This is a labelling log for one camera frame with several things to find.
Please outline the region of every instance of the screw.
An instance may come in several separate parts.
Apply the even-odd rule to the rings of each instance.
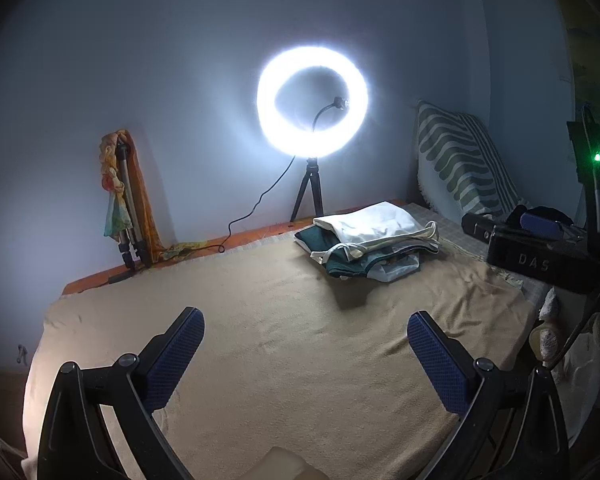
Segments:
[[[485,372],[490,372],[495,368],[495,364],[493,364],[493,361],[487,359],[486,357],[480,357],[476,359],[475,363],[478,365],[478,368],[480,368],[480,370],[483,370]]]
[[[133,354],[124,354],[118,359],[118,364],[124,367],[131,366],[135,362],[136,356]]]
[[[60,367],[60,371],[63,374],[68,374],[69,372],[72,372],[74,370],[74,368],[75,368],[75,363],[73,361],[67,361]]]

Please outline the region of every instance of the green fabric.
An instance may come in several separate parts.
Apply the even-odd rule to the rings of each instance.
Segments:
[[[317,225],[303,229],[296,233],[296,238],[303,241],[311,251],[328,251],[334,245],[340,243],[338,237],[332,231],[322,229]],[[331,253],[328,261],[322,266],[327,274],[334,278],[347,276],[349,278],[366,278],[366,274],[376,263],[388,260],[389,258],[400,258],[414,250],[429,250],[429,248],[417,243],[414,240],[412,246],[394,250],[391,247],[385,247],[365,254],[362,258],[350,262],[343,248],[336,249]]]

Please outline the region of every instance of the black cable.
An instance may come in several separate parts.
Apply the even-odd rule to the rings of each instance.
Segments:
[[[254,206],[253,206],[253,208],[251,209],[251,212],[250,212],[248,215],[241,216],[240,218],[236,218],[235,220],[231,220],[231,221],[229,222],[229,224],[228,224],[228,225],[227,225],[227,227],[226,227],[226,228],[227,228],[227,230],[229,231],[229,234],[226,236],[226,238],[225,238],[224,240],[222,240],[222,241],[221,241],[219,244],[205,245],[204,247],[198,247],[198,248],[196,248],[196,249],[191,249],[191,250],[189,250],[189,251],[185,250],[185,251],[187,251],[187,253],[186,253],[186,254],[195,253],[195,252],[197,252],[197,251],[201,251],[201,250],[203,250],[203,249],[213,249],[214,247],[217,247],[217,248],[218,248],[218,252],[219,252],[219,253],[224,253],[224,251],[225,251],[224,244],[226,243],[226,241],[227,241],[229,238],[231,238],[231,236],[232,236],[232,234],[233,234],[233,233],[231,232],[231,226],[232,226],[233,224],[235,224],[236,222],[239,222],[240,220],[244,220],[244,219],[246,219],[246,218],[249,218],[249,217],[250,217],[250,216],[253,214],[253,212],[254,212],[254,211],[256,211],[256,208],[257,208],[257,206],[259,206],[259,205],[260,205],[260,202],[262,202],[262,197],[263,197],[263,196],[265,196],[265,195],[266,195],[266,194],[267,194],[269,191],[271,191],[271,190],[272,190],[272,189],[273,189],[273,188],[276,186],[276,184],[277,184],[277,183],[279,183],[279,182],[280,182],[280,180],[282,179],[282,177],[284,177],[284,176],[286,175],[286,172],[287,172],[287,171],[289,171],[289,168],[291,168],[291,165],[294,163],[294,160],[296,160],[296,156],[295,156],[295,155],[294,155],[294,156],[291,158],[291,161],[289,162],[289,164],[288,164],[288,166],[286,167],[285,171],[283,171],[283,172],[282,172],[282,174],[280,174],[280,176],[279,176],[279,177],[276,179],[276,181],[275,181],[273,184],[271,184],[271,186],[269,187],[269,189],[267,189],[267,190],[266,190],[266,191],[265,191],[263,194],[261,194],[261,195],[260,195],[260,198],[259,198],[259,199],[258,199],[258,201],[255,203],[255,205],[254,205]]]
[[[312,124],[311,126],[311,131],[315,131],[315,123],[318,122],[318,118],[327,110],[329,110],[330,108],[334,108],[334,107],[338,107],[338,105],[336,104],[338,102],[338,99],[342,100],[342,98],[338,98],[336,97],[333,101],[333,103],[331,103],[330,105],[326,105],[322,110],[320,110],[315,118],[314,118],[314,124]],[[284,177],[286,175],[286,172],[289,171],[289,168],[291,168],[291,165],[294,163],[294,160],[296,160],[296,156],[294,155],[293,158],[291,159],[291,161],[289,162],[289,165],[286,167],[286,170],[282,172],[282,174],[276,179],[276,181],[271,184],[271,186],[269,187],[269,189],[267,189],[263,194],[260,195],[260,198],[258,199],[258,201],[255,203],[255,205],[253,206],[253,208],[251,209],[251,212],[248,215],[245,216],[241,216],[240,218],[236,218],[235,220],[231,220],[229,222],[229,225],[226,227],[227,230],[229,231],[229,234],[226,236],[226,238],[224,240],[222,240],[219,244],[213,244],[213,245],[206,245],[204,247],[198,247],[196,249],[190,249],[190,250],[184,250],[182,252],[185,252],[186,254],[191,254],[191,253],[195,253],[197,251],[201,251],[203,249],[213,249],[215,247],[218,248],[218,252],[219,253],[224,253],[225,251],[225,247],[224,244],[226,243],[226,241],[231,238],[232,236],[232,232],[231,232],[231,226],[233,224],[235,224],[236,222],[239,222],[241,220],[245,220],[247,218],[249,218],[254,211],[256,211],[257,206],[260,205],[260,202],[262,202],[262,197],[264,197],[269,191],[271,191],[274,187],[276,187],[276,184],[280,182],[280,180],[282,180],[282,177]]]
[[[509,431],[511,430],[511,425],[513,424],[513,418],[516,415],[516,409],[511,408],[509,410],[509,415],[507,415],[507,421],[504,423],[504,430],[502,431],[502,435],[500,436],[500,440],[498,441],[498,445],[496,446],[493,456],[491,457],[491,461],[489,462],[489,468],[487,469],[487,473],[490,473],[496,467],[498,463],[498,459],[504,449],[504,444],[507,441],[507,437],[509,436]]]

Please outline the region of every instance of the striped blanket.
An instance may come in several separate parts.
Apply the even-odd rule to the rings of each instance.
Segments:
[[[425,199],[441,213],[446,206],[456,209],[459,217],[473,212],[502,218],[522,202],[487,129],[477,117],[447,112],[421,100],[415,134],[420,187]],[[427,174],[433,173],[440,182],[424,182]]]

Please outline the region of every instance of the tripod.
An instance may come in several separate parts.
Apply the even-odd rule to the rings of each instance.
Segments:
[[[314,196],[315,215],[324,215],[324,211],[322,209],[322,189],[320,188],[320,174],[318,174],[318,159],[317,157],[312,157],[306,160],[306,171],[304,172],[304,177],[302,178],[302,182],[300,183],[300,191],[298,191],[296,205],[294,206],[294,211],[291,213],[290,222],[296,220],[296,216],[298,215],[298,209],[300,209],[300,203],[302,202],[302,197],[304,196],[304,192],[306,191],[306,185],[309,181],[311,181],[311,193]]]
[[[311,131],[315,131],[315,123],[318,122],[318,117],[320,117],[323,112],[327,111],[330,108],[337,108],[338,110],[344,110],[348,106],[348,101],[343,99],[342,97],[336,97],[333,100],[333,103],[326,105],[322,110],[320,110],[314,119],[314,124],[311,126]],[[304,172],[304,177],[302,178],[302,182],[300,183],[300,190],[298,191],[298,197],[296,198],[296,205],[294,206],[294,211],[291,213],[291,220],[293,222],[296,220],[296,216],[298,216],[298,210],[300,209],[300,203],[302,202],[302,197],[304,196],[304,192],[306,191],[306,185],[311,182],[311,193],[314,196],[314,209],[316,216],[323,216],[324,210],[322,209],[322,189],[320,188],[320,174],[318,174],[318,158],[316,156],[311,156],[306,160],[306,171]]]
[[[123,142],[120,138],[116,143],[116,158],[118,160],[118,171],[120,173],[120,180],[125,185],[125,202],[126,208],[131,216],[132,227],[120,231],[120,243],[118,249],[122,254],[122,260],[125,263],[125,267],[128,269],[120,274],[109,277],[109,283],[117,283],[122,280],[126,280],[133,276],[136,272],[136,262],[131,255],[131,245],[136,250],[136,255],[144,267],[148,269],[152,265],[151,254],[149,254],[146,240],[142,239],[142,229],[140,222],[138,221],[138,213],[136,211],[136,204],[134,203],[134,196],[131,190],[131,182],[129,179],[129,170],[127,165],[127,159],[130,155],[131,147]]]

